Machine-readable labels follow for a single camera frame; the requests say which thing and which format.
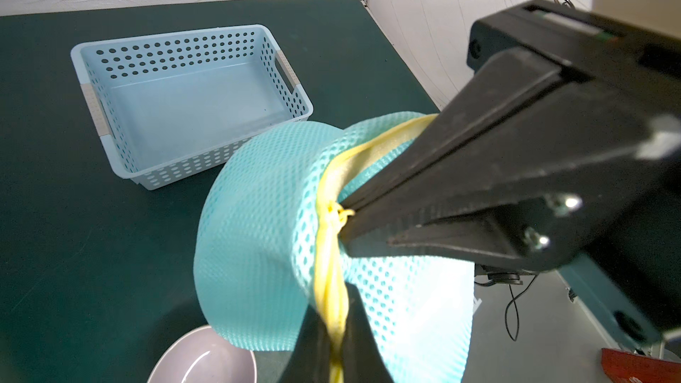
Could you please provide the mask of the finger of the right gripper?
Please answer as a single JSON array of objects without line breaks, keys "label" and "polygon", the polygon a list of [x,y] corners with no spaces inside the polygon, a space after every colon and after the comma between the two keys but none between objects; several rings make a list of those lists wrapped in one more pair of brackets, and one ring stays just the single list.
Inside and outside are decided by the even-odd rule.
[{"label": "finger of the right gripper", "polygon": [[[590,240],[585,170],[429,170],[387,186],[381,171],[342,205],[352,257],[438,256],[511,271],[550,271]],[[575,196],[577,207],[567,202]]]}]

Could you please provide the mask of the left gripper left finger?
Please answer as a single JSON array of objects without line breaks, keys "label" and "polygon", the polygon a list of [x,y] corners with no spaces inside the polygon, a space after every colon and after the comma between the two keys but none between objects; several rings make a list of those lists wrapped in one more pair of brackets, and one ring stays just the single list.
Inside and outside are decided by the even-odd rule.
[{"label": "left gripper left finger", "polygon": [[329,383],[332,345],[326,325],[315,310],[307,310],[294,351],[279,383]]}]

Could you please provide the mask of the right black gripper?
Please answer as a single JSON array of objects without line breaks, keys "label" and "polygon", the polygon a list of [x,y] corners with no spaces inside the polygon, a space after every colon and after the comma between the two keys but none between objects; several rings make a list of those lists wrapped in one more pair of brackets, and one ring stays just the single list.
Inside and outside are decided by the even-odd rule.
[{"label": "right black gripper", "polygon": [[624,345],[680,342],[680,43],[546,0],[475,21],[475,76],[384,170],[521,170],[516,217]]}]

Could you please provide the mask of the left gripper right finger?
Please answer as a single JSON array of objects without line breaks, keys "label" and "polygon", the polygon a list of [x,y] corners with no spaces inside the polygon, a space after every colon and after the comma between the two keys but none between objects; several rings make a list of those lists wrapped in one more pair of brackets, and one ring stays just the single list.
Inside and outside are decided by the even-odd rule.
[{"label": "left gripper right finger", "polygon": [[346,284],[349,312],[342,342],[345,383],[393,383],[372,333],[358,288]]}]

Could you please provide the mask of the teal mesh laundry bag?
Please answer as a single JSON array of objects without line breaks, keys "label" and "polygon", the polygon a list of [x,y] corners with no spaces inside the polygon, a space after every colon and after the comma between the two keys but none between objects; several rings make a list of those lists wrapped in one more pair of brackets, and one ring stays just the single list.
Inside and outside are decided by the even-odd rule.
[{"label": "teal mesh laundry bag", "polygon": [[[434,120],[401,112],[347,129],[296,122],[227,161],[201,212],[194,282],[207,322],[234,346],[294,347],[316,305],[314,267],[358,289],[396,382],[463,379],[474,316],[471,262],[434,256],[352,258],[335,233],[358,215],[345,201]],[[326,220],[326,255],[316,252]]]}]

